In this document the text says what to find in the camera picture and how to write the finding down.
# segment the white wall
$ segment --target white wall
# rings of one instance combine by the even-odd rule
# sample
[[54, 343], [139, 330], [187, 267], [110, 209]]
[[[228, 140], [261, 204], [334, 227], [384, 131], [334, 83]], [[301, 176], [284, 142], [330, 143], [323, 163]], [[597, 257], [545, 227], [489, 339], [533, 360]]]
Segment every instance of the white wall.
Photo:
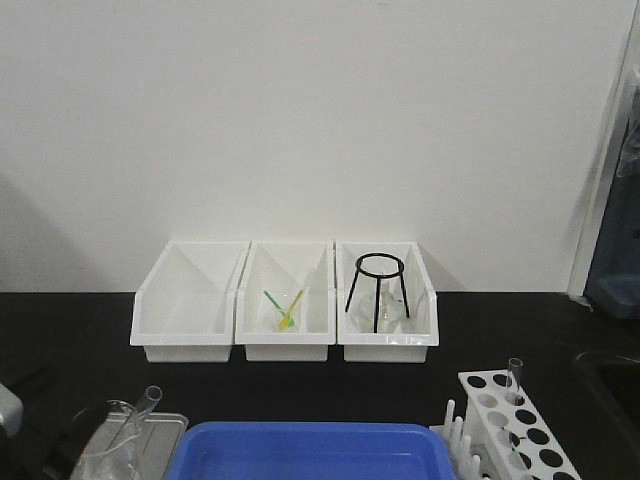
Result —
[[169, 238], [416, 239], [564, 291], [631, 0], [5, 1], [0, 290], [135, 290]]

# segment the rack hole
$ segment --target rack hole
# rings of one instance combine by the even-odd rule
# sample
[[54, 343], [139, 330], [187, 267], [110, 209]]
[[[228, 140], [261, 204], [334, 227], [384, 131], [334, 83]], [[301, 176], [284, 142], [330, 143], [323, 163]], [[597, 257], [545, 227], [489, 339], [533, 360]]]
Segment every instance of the rack hole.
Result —
[[475, 388], [484, 388], [487, 386], [487, 382], [485, 382], [484, 378], [476, 377], [475, 375], [467, 378], [467, 383]]
[[517, 447], [520, 445], [520, 437], [518, 437], [515, 433], [510, 432], [509, 430], [502, 429], [496, 435], [498, 441], [504, 445], [505, 447]]
[[529, 410], [524, 409], [516, 411], [516, 418], [527, 425], [533, 425], [537, 420], [536, 416], [533, 413], [531, 413]]
[[529, 437], [529, 440], [533, 443], [538, 445], [546, 445], [549, 443], [549, 435], [538, 428], [530, 428], [527, 430], [527, 437]]
[[558, 452], [545, 448], [540, 450], [540, 460], [549, 465], [550, 467], [559, 467], [562, 465], [562, 457]]
[[509, 454], [509, 463], [518, 470], [529, 470], [531, 468], [531, 459], [524, 453], [511, 452]]
[[521, 407], [522, 405], [524, 405], [524, 397], [522, 395], [507, 395], [506, 398], [507, 402], [509, 402], [511, 405], [515, 405], [516, 407]]
[[565, 472], [556, 472], [553, 474], [553, 480], [576, 480], [572, 475]]
[[482, 393], [478, 395], [478, 402], [480, 405], [487, 408], [495, 408], [498, 406], [498, 400], [493, 395], [487, 395], [486, 393]]
[[501, 387], [506, 387], [507, 386], [507, 376], [503, 375], [501, 373], [498, 373], [496, 375], [493, 376], [493, 381], [496, 382], [497, 385], [500, 385]]
[[509, 419], [500, 412], [489, 412], [487, 414], [487, 420], [489, 420], [491, 425], [495, 425], [500, 428], [509, 423]]

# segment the white plastic bin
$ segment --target white plastic bin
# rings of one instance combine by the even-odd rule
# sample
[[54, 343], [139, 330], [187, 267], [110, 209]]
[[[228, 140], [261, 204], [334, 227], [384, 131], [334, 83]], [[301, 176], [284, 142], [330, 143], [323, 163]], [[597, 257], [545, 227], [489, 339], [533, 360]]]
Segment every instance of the white plastic bin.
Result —
[[[404, 262], [404, 281], [409, 305], [409, 318], [402, 315], [390, 333], [363, 333], [365, 313], [361, 301], [376, 289], [375, 278], [359, 275], [356, 288], [345, 312], [349, 290], [356, 272], [355, 262], [367, 253], [387, 253]], [[385, 273], [393, 273], [385, 259], [372, 259], [370, 265]], [[344, 345], [344, 359], [348, 362], [411, 362], [426, 359], [427, 348], [438, 345], [438, 314], [436, 293], [427, 275], [422, 256], [415, 242], [365, 243], [336, 242], [336, 273], [338, 303], [338, 344]], [[397, 301], [402, 291], [399, 277], [388, 280], [389, 292]], [[373, 324], [373, 310], [369, 320]]]
[[[236, 343], [251, 361], [326, 361], [336, 342], [333, 242], [254, 242], [238, 291]], [[293, 331], [278, 328], [278, 311], [297, 292]]]
[[226, 362], [250, 242], [167, 244], [136, 292], [131, 345], [149, 362]]

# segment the yellow stirring rod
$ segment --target yellow stirring rod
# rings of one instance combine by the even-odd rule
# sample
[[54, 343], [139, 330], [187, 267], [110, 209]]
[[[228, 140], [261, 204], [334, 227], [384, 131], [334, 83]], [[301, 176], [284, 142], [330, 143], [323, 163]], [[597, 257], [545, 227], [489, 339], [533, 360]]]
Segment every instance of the yellow stirring rod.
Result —
[[280, 328], [280, 330], [283, 330], [287, 326], [289, 327], [293, 326], [293, 322], [291, 321], [291, 312], [293, 311], [294, 308], [296, 308], [296, 305], [302, 298], [303, 293], [304, 293], [304, 290], [300, 290], [298, 292], [298, 294], [296, 295], [296, 298], [293, 299], [293, 303], [291, 304], [291, 306], [289, 306], [287, 313], [285, 313], [284, 317], [282, 317], [282, 320], [280, 320], [280, 322], [278, 323], [278, 327]]

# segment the glass tube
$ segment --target glass tube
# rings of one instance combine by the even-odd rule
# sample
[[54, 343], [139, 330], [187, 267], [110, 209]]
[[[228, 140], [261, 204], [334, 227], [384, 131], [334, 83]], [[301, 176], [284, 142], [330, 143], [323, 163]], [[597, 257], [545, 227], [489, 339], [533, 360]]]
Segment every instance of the glass tube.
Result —
[[138, 415], [138, 421], [144, 420], [144, 417], [149, 415], [158, 402], [162, 399], [162, 389], [155, 385], [150, 385], [144, 391], [138, 403], [136, 403], [136, 412]]
[[523, 398], [520, 394], [520, 384], [522, 381], [522, 367], [524, 362], [519, 358], [510, 358], [507, 366], [507, 402], [513, 405], [522, 405]]

